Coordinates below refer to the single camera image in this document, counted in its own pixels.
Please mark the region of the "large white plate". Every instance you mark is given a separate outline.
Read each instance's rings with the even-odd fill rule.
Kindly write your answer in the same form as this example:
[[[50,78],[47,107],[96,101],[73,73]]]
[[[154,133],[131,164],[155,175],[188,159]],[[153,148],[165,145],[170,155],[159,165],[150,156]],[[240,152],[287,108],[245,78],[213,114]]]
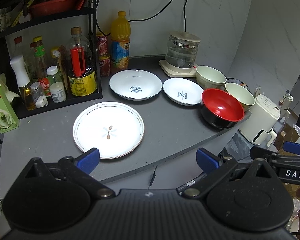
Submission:
[[[116,159],[133,152],[141,143],[145,124],[132,107],[119,102],[101,102],[76,118],[72,136],[76,146],[87,152],[97,148],[100,159]]]

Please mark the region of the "red and black bowl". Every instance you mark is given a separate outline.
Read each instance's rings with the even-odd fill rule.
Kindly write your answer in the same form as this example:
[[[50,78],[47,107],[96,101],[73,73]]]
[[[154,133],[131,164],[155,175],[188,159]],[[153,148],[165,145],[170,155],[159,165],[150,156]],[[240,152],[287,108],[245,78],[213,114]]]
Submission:
[[[229,129],[244,118],[240,102],[227,92],[209,88],[202,93],[200,113],[203,119],[218,129]]]

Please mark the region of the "cream bowl patterned outside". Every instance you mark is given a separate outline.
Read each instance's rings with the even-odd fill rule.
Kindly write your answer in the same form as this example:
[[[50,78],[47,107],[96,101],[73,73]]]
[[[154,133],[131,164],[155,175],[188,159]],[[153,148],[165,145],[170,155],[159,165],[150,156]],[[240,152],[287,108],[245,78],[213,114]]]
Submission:
[[[240,102],[244,111],[247,111],[255,104],[254,96],[249,92],[249,90],[241,85],[232,82],[226,83],[225,91]]]

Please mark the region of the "small white plate Bakery print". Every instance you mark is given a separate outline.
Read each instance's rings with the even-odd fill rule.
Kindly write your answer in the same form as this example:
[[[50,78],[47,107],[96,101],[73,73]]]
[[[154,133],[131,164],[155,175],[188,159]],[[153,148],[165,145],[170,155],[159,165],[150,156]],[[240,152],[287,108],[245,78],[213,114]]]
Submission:
[[[165,94],[174,102],[183,106],[200,104],[203,89],[193,81],[183,78],[170,78],[163,83]]]

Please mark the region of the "white deep plate Sweet print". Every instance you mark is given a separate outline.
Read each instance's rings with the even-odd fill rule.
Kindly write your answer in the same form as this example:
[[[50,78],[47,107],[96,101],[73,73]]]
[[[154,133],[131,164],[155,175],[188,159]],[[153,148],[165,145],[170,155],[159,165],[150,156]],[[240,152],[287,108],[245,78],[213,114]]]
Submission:
[[[132,101],[148,100],[162,90],[162,81],[145,70],[128,69],[114,74],[109,87],[118,96]]]

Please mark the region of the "white air fryer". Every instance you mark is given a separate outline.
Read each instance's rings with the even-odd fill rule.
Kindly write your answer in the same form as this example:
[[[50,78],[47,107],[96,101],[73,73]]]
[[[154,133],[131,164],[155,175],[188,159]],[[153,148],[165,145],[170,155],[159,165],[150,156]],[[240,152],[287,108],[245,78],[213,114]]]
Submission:
[[[266,147],[269,147],[277,137],[273,126],[280,117],[279,107],[265,95],[259,94],[249,112],[251,115],[243,122],[239,132],[254,145],[261,145],[270,136],[266,142]]]

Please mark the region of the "white cap powder bottle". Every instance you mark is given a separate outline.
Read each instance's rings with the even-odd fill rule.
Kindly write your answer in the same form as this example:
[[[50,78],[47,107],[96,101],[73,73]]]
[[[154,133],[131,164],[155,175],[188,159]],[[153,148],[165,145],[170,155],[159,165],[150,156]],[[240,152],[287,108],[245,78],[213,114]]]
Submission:
[[[66,92],[62,77],[57,66],[47,68],[47,78],[49,81],[49,90],[54,103],[66,100]]]

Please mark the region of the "brown bowl with wrappers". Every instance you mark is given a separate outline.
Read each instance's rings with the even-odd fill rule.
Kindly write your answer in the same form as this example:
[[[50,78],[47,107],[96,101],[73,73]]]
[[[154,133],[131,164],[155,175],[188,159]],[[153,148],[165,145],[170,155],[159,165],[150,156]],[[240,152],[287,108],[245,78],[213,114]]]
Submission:
[[[244,87],[248,91],[250,91],[248,85],[246,83],[244,83],[243,81],[239,80],[239,79],[228,77],[226,83],[235,83],[237,85],[240,85],[240,86]]]

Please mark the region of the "crumpled white paper towel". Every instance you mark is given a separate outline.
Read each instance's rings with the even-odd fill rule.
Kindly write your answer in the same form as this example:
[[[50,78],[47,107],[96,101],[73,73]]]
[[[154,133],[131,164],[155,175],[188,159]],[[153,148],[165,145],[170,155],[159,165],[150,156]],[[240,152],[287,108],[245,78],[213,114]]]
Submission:
[[[5,95],[9,101],[9,103],[12,103],[12,101],[15,99],[15,98],[19,98],[20,95],[15,93],[15,92],[12,92],[9,90],[8,86],[6,85],[6,76],[4,73],[0,74],[0,86],[1,88],[3,89],[3,91],[5,92]]]

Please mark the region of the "white cap oil sprayer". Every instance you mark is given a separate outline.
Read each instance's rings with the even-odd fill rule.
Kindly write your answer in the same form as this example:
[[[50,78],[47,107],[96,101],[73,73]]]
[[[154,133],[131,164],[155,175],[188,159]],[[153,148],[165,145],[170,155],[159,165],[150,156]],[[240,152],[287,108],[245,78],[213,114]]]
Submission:
[[[21,98],[25,103],[26,109],[28,111],[36,109],[36,105],[34,103],[30,88],[31,81],[25,69],[23,55],[17,55],[14,58],[12,58],[10,60],[10,65],[15,73],[19,92]]]

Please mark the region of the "green label sauce bottle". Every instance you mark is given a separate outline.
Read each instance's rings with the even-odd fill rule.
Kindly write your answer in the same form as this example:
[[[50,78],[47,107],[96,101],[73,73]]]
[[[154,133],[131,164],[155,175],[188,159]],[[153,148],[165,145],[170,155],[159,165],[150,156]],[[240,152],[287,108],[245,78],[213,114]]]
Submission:
[[[44,91],[45,96],[49,98],[51,97],[51,93],[49,89],[49,80],[47,78],[47,55],[45,47],[43,45],[42,36],[34,37],[31,43],[31,47],[34,48],[34,60],[38,81]]]

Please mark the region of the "upper red can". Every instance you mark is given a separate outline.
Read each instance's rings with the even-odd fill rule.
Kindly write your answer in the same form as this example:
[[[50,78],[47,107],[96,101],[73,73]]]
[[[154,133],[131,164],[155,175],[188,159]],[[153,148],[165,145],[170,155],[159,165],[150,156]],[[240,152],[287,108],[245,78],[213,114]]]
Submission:
[[[99,57],[107,56],[109,54],[108,36],[102,33],[97,33],[97,52]]]

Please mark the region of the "black metal spice rack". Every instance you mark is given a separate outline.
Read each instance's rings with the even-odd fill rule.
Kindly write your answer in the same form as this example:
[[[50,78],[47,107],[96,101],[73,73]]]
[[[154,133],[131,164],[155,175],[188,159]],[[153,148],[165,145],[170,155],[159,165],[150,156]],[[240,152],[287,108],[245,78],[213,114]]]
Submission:
[[[0,4],[17,3],[19,0],[0,0]],[[81,17],[85,19],[85,31],[91,46],[96,46],[96,1],[88,0],[89,5],[81,10],[71,9],[58,14],[38,17],[29,22],[22,23],[17,27],[11,27],[0,32],[0,74],[5,73],[7,77],[8,87],[16,92],[18,90],[15,74],[10,66],[10,55],[6,37],[22,30],[39,30],[39,34],[43,36],[45,45],[48,43],[58,44],[62,41],[67,42],[70,38],[70,29],[75,26],[74,21],[79,20]],[[97,73],[97,90],[90,95],[77,97],[69,96],[65,102],[53,104],[39,108],[37,110],[28,111],[22,103],[17,102],[14,104],[14,111],[20,119],[27,118],[36,114],[48,112],[54,109],[59,109],[66,106],[75,105],[90,100],[97,100],[102,98],[101,77]]]

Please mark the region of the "red cap clear bottle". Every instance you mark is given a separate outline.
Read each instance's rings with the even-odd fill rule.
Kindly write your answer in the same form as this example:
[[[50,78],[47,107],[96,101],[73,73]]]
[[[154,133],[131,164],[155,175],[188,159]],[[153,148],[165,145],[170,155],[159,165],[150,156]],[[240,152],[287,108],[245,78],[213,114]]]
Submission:
[[[26,57],[26,47],[25,43],[23,42],[23,38],[21,36],[18,36],[14,39],[14,52],[13,52],[13,57],[23,55],[24,59]]]

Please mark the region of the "orange juice bottle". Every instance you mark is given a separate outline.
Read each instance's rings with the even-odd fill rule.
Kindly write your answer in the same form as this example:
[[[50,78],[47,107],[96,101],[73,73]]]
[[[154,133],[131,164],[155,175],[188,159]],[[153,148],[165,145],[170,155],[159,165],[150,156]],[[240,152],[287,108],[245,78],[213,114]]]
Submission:
[[[119,11],[110,26],[110,70],[112,74],[128,69],[131,28],[126,12]]]

